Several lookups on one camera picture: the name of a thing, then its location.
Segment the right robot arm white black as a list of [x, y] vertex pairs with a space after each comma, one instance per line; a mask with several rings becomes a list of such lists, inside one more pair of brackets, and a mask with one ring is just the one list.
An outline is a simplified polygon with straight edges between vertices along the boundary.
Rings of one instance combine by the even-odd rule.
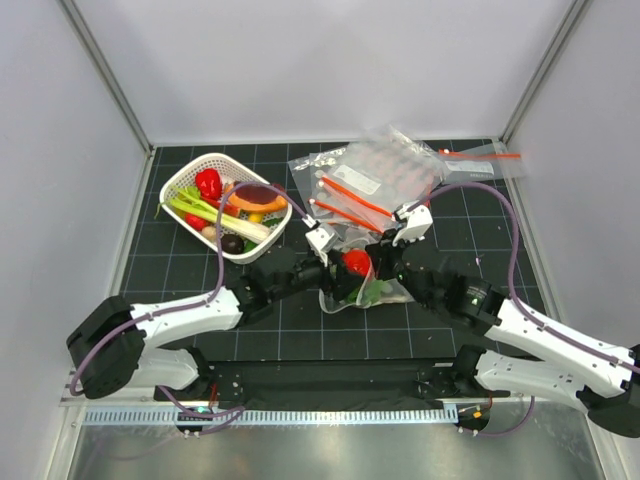
[[463, 396], [519, 391], [563, 403], [622, 437], [639, 435], [639, 348], [585, 335], [522, 303], [516, 295], [461, 273], [425, 242], [384, 241], [366, 249], [381, 280], [397, 280], [424, 310], [454, 329], [532, 355], [518, 360], [463, 348], [450, 372]]

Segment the clear dotted zip bag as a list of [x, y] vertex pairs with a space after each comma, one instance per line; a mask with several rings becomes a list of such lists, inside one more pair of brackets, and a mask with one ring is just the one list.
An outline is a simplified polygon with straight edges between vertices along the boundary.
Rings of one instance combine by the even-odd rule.
[[367, 309], [382, 304], [411, 303], [413, 298], [397, 280], [376, 278], [372, 261], [362, 240], [347, 242], [340, 249], [349, 273], [356, 275], [355, 288], [343, 300], [335, 300], [322, 291], [318, 294], [321, 310], [336, 314], [348, 307]]

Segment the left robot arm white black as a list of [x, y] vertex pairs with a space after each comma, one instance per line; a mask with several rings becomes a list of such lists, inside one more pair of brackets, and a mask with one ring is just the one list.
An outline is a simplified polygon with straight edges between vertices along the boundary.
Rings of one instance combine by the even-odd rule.
[[69, 392], [94, 400], [135, 385], [200, 400], [212, 386], [203, 361], [187, 349], [172, 353], [167, 344], [256, 323], [273, 304], [311, 288], [343, 300], [370, 271], [371, 260], [362, 250], [332, 251], [321, 259], [276, 247], [211, 292], [156, 304], [111, 296], [66, 340], [75, 367]]

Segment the orange red tomato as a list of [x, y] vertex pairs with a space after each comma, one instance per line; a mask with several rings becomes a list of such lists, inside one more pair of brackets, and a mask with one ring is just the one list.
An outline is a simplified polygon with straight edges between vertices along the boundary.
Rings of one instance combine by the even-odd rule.
[[362, 249], [352, 249], [342, 255], [342, 260], [350, 273], [366, 277], [371, 268], [371, 259]]

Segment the green lettuce head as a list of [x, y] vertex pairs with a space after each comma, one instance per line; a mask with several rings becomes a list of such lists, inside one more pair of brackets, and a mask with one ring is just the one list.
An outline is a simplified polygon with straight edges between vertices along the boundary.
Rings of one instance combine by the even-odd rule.
[[353, 290], [348, 295], [347, 302], [357, 307], [368, 308], [381, 303], [382, 297], [392, 292], [393, 287], [389, 281], [373, 280]]

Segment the white perforated plastic basket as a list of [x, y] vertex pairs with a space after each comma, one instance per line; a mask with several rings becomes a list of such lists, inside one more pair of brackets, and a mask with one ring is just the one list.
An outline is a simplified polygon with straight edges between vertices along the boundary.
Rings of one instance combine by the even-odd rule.
[[[228, 200], [224, 205], [221, 205], [220, 200], [222, 196], [231, 189], [231, 187], [239, 183], [266, 183], [267, 181], [249, 168], [241, 165], [236, 160], [222, 153], [203, 154], [190, 161], [186, 166], [178, 170], [177, 173], [173, 174], [170, 179], [167, 180], [161, 187], [159, 193], [159, 203], [161, 200], [165, 200], [169, 196], [170, 186], [176, 186], [178, 188], [195, 186], [196, 174], [206, 168], [213, 168], [218, 171], [222, 180], [223, 192], [218, 200], [211, 200], [207, 198], [203, 199], [205, 199], [212, 206], [217, 207], [220, 213], [228, 213], [234, 217], [248, 220], [248, 216], [251, 213], [242, 211], [239, 208], [234, 207], [228, 202]], [[235, 234], [222, 228], [220, 225], [220, 221], [217, 221], [215, 225], [209, 223], [209, 226], [213, 226], [216, 228], [217, 233], [215, 241], [210, 242], [201, 235], [201, 231], [198, 232], [191, 228], [185, 222], [185, 216], [183, 216], [180, 212], [169, 210], [166, 207], [161, 209], [164, 210], [168, 215], [170, 215], [174, 220], [176, 220], [178, 224], [184, 227], [186, 231], [188, 231], [192, 236], [194, 236], [197, 240], [199, 240], [205, 246], [212, 250], [216, 248], [216, 240], [221, 239], [224, 234]], [[284, 232], [285, 227], [287, 226], [287, 223], [291, 219], [292, 214], [293, 208], [289, 202], [286, 209], [274, 213], [263, 214], [264, 218], [259, 224], [262, 224], [270, 229], [271, 233], [267, 237], [267, 239], [262, 241], [261, 243], [255, 243], [241, 236], [245, 241], [244, 252], [240, 255], [230, 255], [223, 251], [223, 256], [231, 262], [241, 265], [249, 264], [257, 260], [262, 254], [266, 253], [269, 247], [273, 246], [280, 238], [281, 234]]]

